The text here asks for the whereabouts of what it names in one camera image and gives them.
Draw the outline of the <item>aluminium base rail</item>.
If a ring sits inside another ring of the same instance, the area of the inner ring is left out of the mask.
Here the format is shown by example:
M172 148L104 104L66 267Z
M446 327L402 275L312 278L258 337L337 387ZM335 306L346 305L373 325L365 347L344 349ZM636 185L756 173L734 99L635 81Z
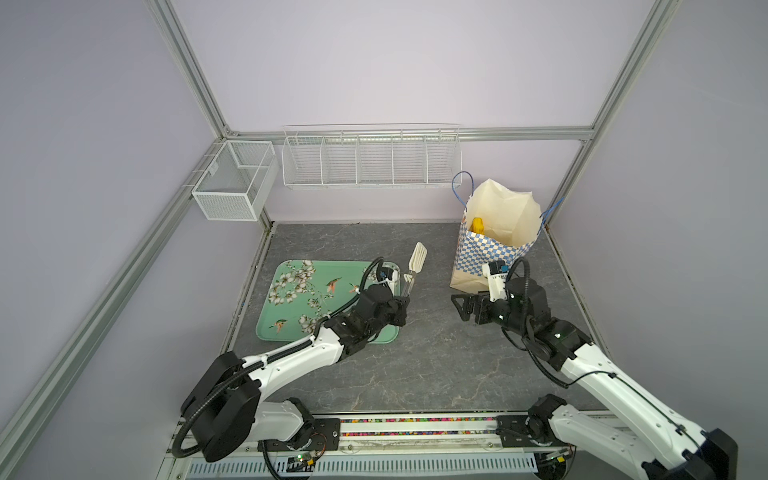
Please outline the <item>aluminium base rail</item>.
M631 479L643 479L655 456L613 414L554 415L552 439L525 433L523 412L331 414L317 419L310 446L291 450L247 440L233 454L209 463L195 454L166 456L160 479L447 479L465 475L567 476L573 460L589 453Z

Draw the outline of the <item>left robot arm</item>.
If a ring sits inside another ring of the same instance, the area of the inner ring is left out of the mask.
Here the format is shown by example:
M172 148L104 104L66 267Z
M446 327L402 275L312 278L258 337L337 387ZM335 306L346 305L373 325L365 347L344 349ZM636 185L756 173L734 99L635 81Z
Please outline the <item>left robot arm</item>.
M409 303L409 297L375 284L285 347L246 357L232 351L219 355L182 403L184 422L172 441L172 455L200 453L213 463L248 438L290 449L310 445L317 433L315 417L300 400L274 402L271 395L362 351L385 327L404 326Z

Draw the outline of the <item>yellow fake bread loaf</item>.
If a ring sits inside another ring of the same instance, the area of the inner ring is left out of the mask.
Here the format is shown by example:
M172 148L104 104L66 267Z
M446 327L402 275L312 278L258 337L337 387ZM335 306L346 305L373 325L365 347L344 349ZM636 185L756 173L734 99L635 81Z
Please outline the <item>yellow fake bread loaf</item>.
M471 222L470 231L478 235L483 235L485 231L483 219L475 217Z

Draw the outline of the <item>checkered paper bag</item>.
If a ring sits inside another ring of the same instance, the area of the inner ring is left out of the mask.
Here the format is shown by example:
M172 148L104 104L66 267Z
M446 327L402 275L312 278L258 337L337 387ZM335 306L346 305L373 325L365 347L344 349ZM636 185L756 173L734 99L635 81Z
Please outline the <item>checkered paper bag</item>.
M510 265L533 247L558 204L544 210L531 192L517 192L487 179L462 203L450 287L465 293L487 288L482 266L494 260ZM475 217L483 219L485 231L470 231Z

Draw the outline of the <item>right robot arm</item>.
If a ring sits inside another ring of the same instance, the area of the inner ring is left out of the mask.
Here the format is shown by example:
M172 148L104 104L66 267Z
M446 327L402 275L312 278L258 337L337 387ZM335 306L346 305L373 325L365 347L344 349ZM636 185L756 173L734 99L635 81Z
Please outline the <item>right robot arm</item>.
M736 478L738 445L731 436L705 430L634 381L588 334L552 315L535 281L512 278L451 301L462 320L519 336L543 373L565 388L585 389L625 426L618 430L548 394L529 409L531 440L570 444L632 479Z

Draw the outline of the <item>white mesh box basket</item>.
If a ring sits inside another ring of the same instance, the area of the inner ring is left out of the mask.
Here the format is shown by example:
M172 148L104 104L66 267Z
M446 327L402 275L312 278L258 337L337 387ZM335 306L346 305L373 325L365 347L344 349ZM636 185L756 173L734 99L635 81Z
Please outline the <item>white mesh box basket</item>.
M256 222L278 173L271 142L225 140L192 195L207 220Z

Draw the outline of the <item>metal tongs with white tips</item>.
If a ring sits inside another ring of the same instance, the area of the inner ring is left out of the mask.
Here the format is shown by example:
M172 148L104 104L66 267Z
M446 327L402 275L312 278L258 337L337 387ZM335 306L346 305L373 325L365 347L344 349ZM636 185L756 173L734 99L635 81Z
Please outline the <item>metal tongs with white tips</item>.
M422 271L424 263L427 258L427 249L421 242L417 242L410 260L408 262L408 270L402 276L402 289L401 295L403 297L409 297L413 286L415 284L416 277Z

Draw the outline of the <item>green floral tray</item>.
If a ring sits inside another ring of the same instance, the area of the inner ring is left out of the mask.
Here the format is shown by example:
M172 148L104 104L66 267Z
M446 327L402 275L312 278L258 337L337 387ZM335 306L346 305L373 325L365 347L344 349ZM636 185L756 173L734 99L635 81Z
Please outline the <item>green floral tray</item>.
M314 332L320 320L341 309L352 311L365 287L382 284L378 270L399 266L385 261L372 267L367 261L286 260L276 269L267 290L256 336L264 341L292 342Z

